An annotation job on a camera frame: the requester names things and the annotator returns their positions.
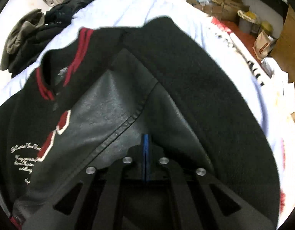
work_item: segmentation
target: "bedsheet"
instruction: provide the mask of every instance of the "bedsheet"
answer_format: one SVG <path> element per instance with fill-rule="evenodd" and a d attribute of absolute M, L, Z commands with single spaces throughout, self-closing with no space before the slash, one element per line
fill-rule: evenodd
<path fill-rule="evenodd" d="M 13 78 L 4 87 L 0 93 L 0 105 L 23 88 L 29 75 L 39 66 L 47 51 L 69 45 L 78 37 L 80 28 L 142 27 L 148 21 L 160 16 L 170 17 L 230 77 L 266 135 L 277 163 L 282 188 L 284 174 L 283 138 L 280 136 L 281 132 L 277 128 L 277 123 L 274 123 L 276 119 L 273 105 L 266 100 L 262 90 L 263 86 L 269 84 L 269 77 L 264 77 L 262 73 L 256 79 L 247 64 L 251 57 L 247 56 L 247 49 L 240 41 L 238 42 L 238 38 L 235 36 L 237 38 L 235 39 L 234 34 L 228 28 L 223 27 L 215 18 L 208 17 L 183 0 L 93 1 L 73 16 L 71 24 L 47 45 L 34 64 Z"/>
<path fill-rule="evenodd" d="M 258 80 L 261 96 L 268 111 L 269 131 L 278 132 L 282 148 L 283 176 L 281 180 L 281 205 L 278 228 L 288 218 L 295 207 L 295 124 L 287 108 L 283 91 L 274 84 L 274 80 L 264 72 L 256 58 L 248 51 L 238 37 L 215 18 L 208 18 L 221 31 L 225 41 L 232 43 L 236 51 L 243 56 L 244 62 Z"/>

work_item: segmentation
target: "red pattern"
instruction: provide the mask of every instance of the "red pattern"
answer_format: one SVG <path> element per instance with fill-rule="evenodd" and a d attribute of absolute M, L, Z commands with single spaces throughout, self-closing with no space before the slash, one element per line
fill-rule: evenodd
<path fill-rule="evenodd" d="M 227 26 L 225 26 L 223 23 L 221 23 L 217 18 L 213 17 L 211 20 L 211 23 L 216 25 L 221 31 L 227 32 L 228 35 L 233 33 L 232 30 L 230 30 Z"/>
<path fill-rule="evenodd" d="M 42 157 L 43 157 L 43 155 L 45 154 L 47 148 L 50 146 L 50 142 L 51 142 L 51 138 L 52 138 L 52 136 L 53 136 L 53 133 L 54 133 L 54 132 L 52 131 L 52 132 L 48 135 L 48 137 L 47 137 L 45 143 L 43 144 L 43 146 L 42 146 L 42 148 L 41 148 L 41 150 L 39 150 L 39 152 L 38 152 L 38 157 L 39 157 L 39 158 L 42 158 Z"/>
<path fill-rule="evenodd" d="M 283 168 L 285 170 L 286 166 L 286 154 L 285 154 L 285 145 L 284 145 L 284 140 L 282 139 L 282 152 L 283 152 Z"/>
<path fill-rule="evenodd" d="M 69 83 L 71 79 L 71 75 L 76 72 L 82 60 L 84 59 L 89 47 L 89 42 L 90 42 L 90 38 L 92 34 L 93 34 L 92 29 L 83 28 L 80 31 L 78 49 L 77 49 L 74 60 L 72 61 L 71 65 L 69 65 L 66 79 L 64 80 L 63 86 L 66 86 Z"/>
<path fill-rule="evenodd" d="M 284 207 L 285 207 L 285 199 L 286 199 L 286 194 L 281 190 L 281 195 L 280 195 L 280 213 L 283 212 Z"/>
<path fill-rule="evenodd" d="M 46 99 L 46 100 L 54 100 L 54 96 L 51 93 L 51 91 L 49 91 L 42 83 L 42 79 L 41 79 L 41 69 L 40 67 L 38 67 L 36 69 L 36 77 L 37 77 L 37 84 L 38 84 L 38 88 L 39 91 L 41 93 L 41 96 Z"/>
<path fill-rule="evenodd" d="M 65 111 L 61 115 L 60 120 L 59 120 L 59 122 L 57 124 L 59 130 L 61 130 L 66 125 L 67 117 L 68 117 L 68 111 Z"/>

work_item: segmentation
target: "silver screw head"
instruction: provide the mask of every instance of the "silver screw head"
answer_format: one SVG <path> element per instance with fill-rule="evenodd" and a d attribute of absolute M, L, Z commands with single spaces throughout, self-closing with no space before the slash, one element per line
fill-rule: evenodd
<path fill-rule="evenodd" d="M 133 159 L 129 156 L 126 156 L 123 158 L 123 163 L 125 163 L 125 164 L 130 164 L 132 162 L 133 162 Z"/>
<path fill-rule="evenodd" d="M 159 163 L 160 164 L 168 164 L 169 163 L 169 159 L 166 157 L 162 157 L 159 159 Z"/>
<path fill-rule="evenodd" d="M 198 169 L 196 170 L 196 173 L 197 173 L 197 175 L 199 175 L 199 176 L 204 176 L 204 175 L 206 175 L 206 169 L 198 168 Z"/>
<path fill-rule="evenodd" d="M 88 168 L 86 168 L 86 173 L 88 174 L 88 175 L 92 175 L 92 174 L 94 174 L 96 172 L 96 168 L 94 168 L 94 167 L 88 167 Z"/>

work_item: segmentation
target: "black clothing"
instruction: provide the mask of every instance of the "black clothing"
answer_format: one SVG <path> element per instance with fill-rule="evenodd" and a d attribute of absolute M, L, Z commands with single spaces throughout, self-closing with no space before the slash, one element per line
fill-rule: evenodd
<path fill-rule="evenodd" d="M 15 77 L 33 64 L 47 44 L 67 27 L 73 15 L 94 0 L 64 0 L 45 14 L 45 24 L 27 37 L 16 54 L 9 56 L 9 72 Z"/>
<path fill-rule="evenodd" d="M 0 171 L 13 216 L 23 222 L 91 162 L 101 169 L 125 156 L 142 133 L 277 225 L 279 178 L 262 129 L 222 69 L 169 18 L 81 30 L 0 107 Z"/>

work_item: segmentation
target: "wall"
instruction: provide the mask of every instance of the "wall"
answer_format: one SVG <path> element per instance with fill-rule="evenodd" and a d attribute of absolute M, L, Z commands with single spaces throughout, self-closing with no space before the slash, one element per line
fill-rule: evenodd
<path fill-rule="evenodd" d="M 0 14 L 0 63 L 4 44 L 10 31 L 19 19 L 35 8 L 41 8 L 43 12 L 49 10 L 43 0 L 9 0 L 2 10 Z M 10 79 L 11 74 L 8 71 L 0 70 L 0 90 Z"/>
<path fill-rule="evenodd" d="M 250 10 L 256 13 L 262 20 L 268 21 L 273 26 L 272 35 L 279 38 L 283 30 L 283 17 L 275 10 L 260 0 L 242 0 L 244 4 L 250 6 Z"/>
<path fill-rule="evenodd" d="M 256 13 L 262 20 L 268 21 L 273 26 L 273 36 L 279 38 L 283 29 L 283 17 L 274 9 L 260 0 L 242 0 L 250 6 L 250 10 Z"/>

